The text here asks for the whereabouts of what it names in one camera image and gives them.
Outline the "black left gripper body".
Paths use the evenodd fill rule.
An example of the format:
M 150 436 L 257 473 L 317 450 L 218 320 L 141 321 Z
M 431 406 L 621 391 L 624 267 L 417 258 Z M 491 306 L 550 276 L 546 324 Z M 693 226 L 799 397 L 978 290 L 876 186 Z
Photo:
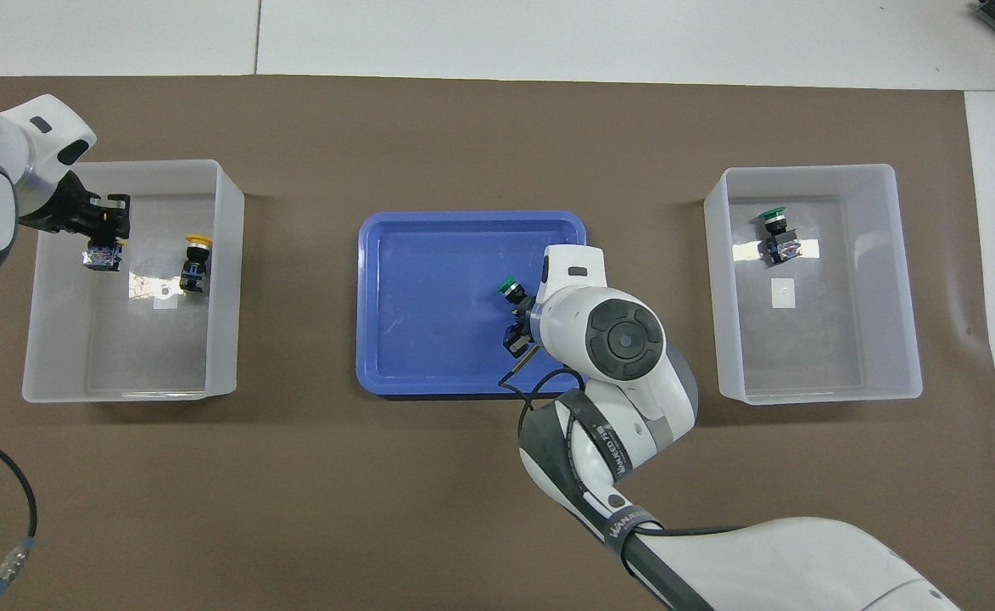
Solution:
M 67 171 L 36 211 L 21 214 L 20 224 L 47 233 L 81 233 L 83 223 L 101 223 L 100 196 L 86 189 L 74 171 Z

